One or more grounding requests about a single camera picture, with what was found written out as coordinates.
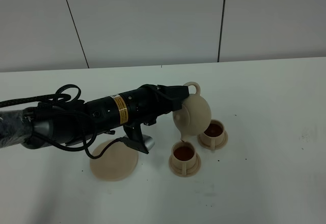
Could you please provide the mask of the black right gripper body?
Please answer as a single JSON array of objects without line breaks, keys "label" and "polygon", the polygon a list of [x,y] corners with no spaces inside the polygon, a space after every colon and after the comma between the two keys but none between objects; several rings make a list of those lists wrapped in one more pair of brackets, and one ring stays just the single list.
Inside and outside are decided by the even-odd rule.
[{"label": "black right gripper body", "polygon": [[156,118],[182,108],[189,97],[187,86],[142,85],[128,92],[110,95],[85,104],[97,132],[123,125],[156,123]]}]

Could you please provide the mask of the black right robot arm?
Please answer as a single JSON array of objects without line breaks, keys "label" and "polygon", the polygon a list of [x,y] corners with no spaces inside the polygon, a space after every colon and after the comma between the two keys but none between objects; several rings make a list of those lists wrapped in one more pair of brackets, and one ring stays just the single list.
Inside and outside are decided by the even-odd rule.
[{"label": "black right robot arm", "polygon": [[100,134],[114,134],[123,127],[120,141],[142,153],[150,150],[141,125],[180,110],[189,97],[186,86],[141,87],[85,102],[66,94],[65,85],[54,94],[1,102],[1,147],[23,145],[28,149],[54,146],[68,152],[87,151]]}]

